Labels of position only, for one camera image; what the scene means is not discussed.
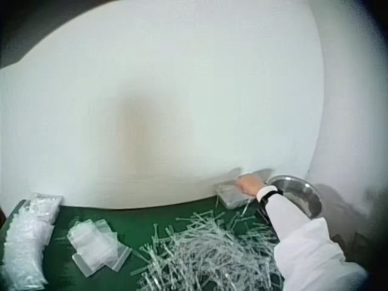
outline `stainless steel bowl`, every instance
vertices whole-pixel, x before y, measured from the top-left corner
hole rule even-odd
[[[309,218],[317,218],[323,211],[319,191],[309,182],[289,175],[272,177],[267,184],[276,186],[283,195],[299,207]]]

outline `hand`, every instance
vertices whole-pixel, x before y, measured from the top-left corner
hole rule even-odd
[[[256,196],[260,189],[265,187],[265,183],[261,177],[256,174],[247,174],[236,181],[236,185],[247,195]]]

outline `white lab coat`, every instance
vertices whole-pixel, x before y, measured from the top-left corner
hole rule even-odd
[[[287,198],[272,195],[266,205],[280,243],[275,261],[285,291],[355,290],[366,271],[345,262],[339,245],[329,238],[324,218],[310,220]]]

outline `stack of plastic bags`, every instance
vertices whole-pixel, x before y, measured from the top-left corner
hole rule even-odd
[[[61,196],[36,194],[15,214],[4,243],[2,275],[10,290],[41,290],[42,251],[49,244]]]
[[[67,237],[76,249],[72,258],[86,277],[104,266],[118,272],[132,251],[117,240],[104,219],[77,222]]]

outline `clear plastic bag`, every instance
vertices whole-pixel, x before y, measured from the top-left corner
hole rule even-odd
[[[34,198],[31,201],[26,201],[24,207],[28,212],[53,224],[58,215],[62,199],[62,196],[35,193]]]

